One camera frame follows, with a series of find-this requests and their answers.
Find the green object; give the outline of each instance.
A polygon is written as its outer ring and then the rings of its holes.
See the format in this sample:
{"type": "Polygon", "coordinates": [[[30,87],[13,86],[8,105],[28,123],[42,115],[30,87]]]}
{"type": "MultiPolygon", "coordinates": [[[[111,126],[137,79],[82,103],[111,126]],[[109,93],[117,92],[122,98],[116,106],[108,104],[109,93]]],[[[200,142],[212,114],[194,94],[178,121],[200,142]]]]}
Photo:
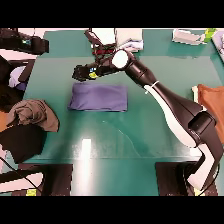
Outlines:
{"type": "MultiPolygon", "coordinates": [[[[192,86],[223,85],[223,64],[212,42],[177,44],[172,30],[144,30],[143,37],[144,50],[136,56],[175,93],[193,100],[192,86]]],[[[83,31],[47,32],[44,38],[50,41],[50,53],[37,58],[24,99],[44,99],[58,116],[60,129],[48,133],[42,154],[27,163],[73,163],[72,195],[158,195],[155,162],[198,159],[170,131],[155,99],[124,72],[90,82],[128,86],[127,112],[67,110],[76,82],[74,67],[94,61],[90,43],[83,31]],[[89,154],[83,139],[91,139],[89,154]]],[[[7,161],[12,163],[10,154],[7,161]]]]}
{"type": "Polygon", "coordinates": [[[205,39],[204,39],[205,43],[208,43],[212,39],[212,36],[214,35],[215,31],[216,28],[207,28],[205,30],[205,39]]]}

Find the brown cloth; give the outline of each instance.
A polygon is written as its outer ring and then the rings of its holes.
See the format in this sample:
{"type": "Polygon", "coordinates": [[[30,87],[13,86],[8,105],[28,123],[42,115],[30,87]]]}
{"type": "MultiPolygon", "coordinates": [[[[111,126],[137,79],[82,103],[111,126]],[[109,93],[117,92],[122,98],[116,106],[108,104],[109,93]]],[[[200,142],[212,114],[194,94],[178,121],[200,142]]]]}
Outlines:
{"type": "Polygon", "coordinates": [[[44,100],[22,100],[15,104],[7,115],[6,125],[35,124],[45,131],[57,132],[59,121],[44,100]]]}
{"type": "Polygon", "coordinates": [[[224,144],[224,86],[210,88],[199,84],[198,103],[214,114],[217,120],[216,131],[224,144]]]}

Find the green table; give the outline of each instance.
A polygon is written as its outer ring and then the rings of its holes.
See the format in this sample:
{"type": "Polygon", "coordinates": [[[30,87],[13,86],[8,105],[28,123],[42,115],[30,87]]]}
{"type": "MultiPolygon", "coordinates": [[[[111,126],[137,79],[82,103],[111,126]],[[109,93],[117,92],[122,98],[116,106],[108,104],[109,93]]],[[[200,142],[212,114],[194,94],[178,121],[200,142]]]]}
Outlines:
{"type": "MultiPolygon", "coordinates": [[[[223,64],[212,42],[174,43],[172,30],[143,34],[144,50],[136,56],[172,91],[193,99],[194,85],[223,85],[223,64]]],[[[83,31],[46,32],[44,38],[50,41],[50,53],[37,58],[24,99],[44,99],[60,129],[48,133],[42,154],[27,163],[74,164],[71,195],[158,195],[155,162],[198,160],[169,130],[155,99],[124,72],[95,82],[128,86],[127,112],[68,111],[74,67],[94,60],[90,44],[83,31]],[[91,141],[90,150],[83,139],[91,141]]],[[[7,160],[12,163],[10,154],[7,160]]],[[[224,195],[223,172],[222,161],[219,195],[224,195]]]]}

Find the gray cloth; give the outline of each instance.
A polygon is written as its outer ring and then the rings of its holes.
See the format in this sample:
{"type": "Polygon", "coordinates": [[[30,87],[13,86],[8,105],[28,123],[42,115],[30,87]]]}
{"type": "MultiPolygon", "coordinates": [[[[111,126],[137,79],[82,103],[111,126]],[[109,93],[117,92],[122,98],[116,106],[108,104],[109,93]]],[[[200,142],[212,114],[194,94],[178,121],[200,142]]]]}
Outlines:
{"type": "Polygon", "coordinates": [[[15,104],[7,115],[6,125],[15,123],[35,124],[45,131],[57,132],[59,121],[44,100],[22,100],[15,104]]]}
{"type": "Polygon", "coordinates": [[[126,111],[127,104],[126,86],[74,83],[68,109],[126,111]]]}

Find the yellow label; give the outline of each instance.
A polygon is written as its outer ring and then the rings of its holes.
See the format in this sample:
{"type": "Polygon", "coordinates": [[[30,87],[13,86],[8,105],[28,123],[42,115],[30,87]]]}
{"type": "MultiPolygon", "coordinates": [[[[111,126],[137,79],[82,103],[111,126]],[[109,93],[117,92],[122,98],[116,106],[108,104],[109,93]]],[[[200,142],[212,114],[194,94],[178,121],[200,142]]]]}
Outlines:
{"type": "Polygon", "coordinates": [[[26,196],[37,196],[37,190],[36,189],[29,189],[26,191],[26,196]]]}
{"type": "Polygon", "coordinates": [[[95,72],[90,73],[89,76],[93,79],[98,78],[95,72]]]}
{"type": "Polygon", "coordinates": [[[194,195],[195,196],[198,196],[199,194],[201,194],[202,191],[199,191],[198,189],[194,188],[194,195]]]}

